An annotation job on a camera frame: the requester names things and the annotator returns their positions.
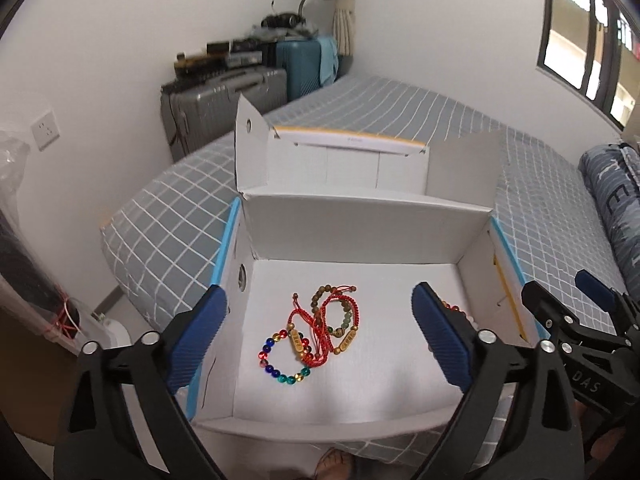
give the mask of bed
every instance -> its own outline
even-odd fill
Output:
[[[609,316],[575,287],[574,275],[587,268],[618,290],[626,290],[625,283],[580,171],[544,142],[437,92],[378,76],[347,76],[266,119],[273,125],[423,142],[499,131],[502,176],[494,215],[524,279],[546,286],[584,325],[613,332]],[[208,287],[236,195],[229,133],[159,175],[102,229],[111,270],[156,329],[192,308]],[[508,405],[498,412],[506,413]],[[441,430],[340,446],[386,462],[418,465]],[[478,462],[493,449],[494,443],[487,441]]]

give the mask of white box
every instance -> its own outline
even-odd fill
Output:
[[[491,218],[499,171],[498,139],[489,132],[427,150],[352,132],[275,131],[241,98],[241,208],[221,248],[228,314],[202,364],[194,423],[332,442],[446,422],[462,394],[446,382],[413,318],[415,285],[428,282],[505,342],[539,339],[520,303],[522,274]],[[281,384],[257,355],[285,327],[292,294],[308,308],[325,284],[357,286],[357,336],[304,381]],[[328,307],[334,326],[342,315],[339,304]],[[294,322],[308,335],[299,317]],[[287,375],[302,368],[287,341],[269,359]]]

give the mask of yellow strip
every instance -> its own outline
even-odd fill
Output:
[[[398,137],[389,137],[384,135],[376,135],[376,134],[366,134],[362,132],[352,132],[350,130],[325,130],[323,128],[302,128],[298,126],[278,126],[274,124],[273,126],[277,131],[284,132],[311,132],[316,134],[343,134],[350,135],[355,137],[371,137],[373,139],[389,139],[394,140],[395,142],[404,142],[405,144],[410,144],[412,146],[420,146],[423,148],[425,146],[424,142],[420,142],[419,140],[411,140],[411,139],[399,139]]]
[[[511,295],[511,291],[507,285],[507,279],[504,277],[504,273],[502,272],[502,268],[500,267],[500,263],[498,263],[498,258],[495,257],[494,254],[494,265],[495,268],[498,269],[498,276],[500,276],[500,282],[502,283],[502,288],[504,289],[505,294],[507,295],[507,299],[509,300],[509,304],[511,305],[511,310],[513,311],[513,317],[516,319],[516,324],[518,325],[518,332],[520,332],[520,337],[524,339],[527,343],[529,340],[527,339],[527,335],[524,332],[524,325],[520,320],[520,316],[518,315],[518,307],[516,305],[513,296]]]

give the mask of blue towel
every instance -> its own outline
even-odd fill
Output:
[[[329,86],[338,75],[338,45],[333,36],[319,36],[320,86]]]

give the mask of blue gripper pad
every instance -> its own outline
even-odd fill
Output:
[[[426,282],[414,288],[411,304],[415,320],[431,346],[447,382],[466,392],[473,382],[471,355],[476,331],[462,313],[452,312],[444,307]]]
[[[605,312],[615,311],[616,295],[588,270],[583,269],[577,272],[575,286]]]
[[[225,316],[225,291],[211,285],[193,310],[175,316],[164,330],[169,360],[164,381],[172,395],[191,382]]]

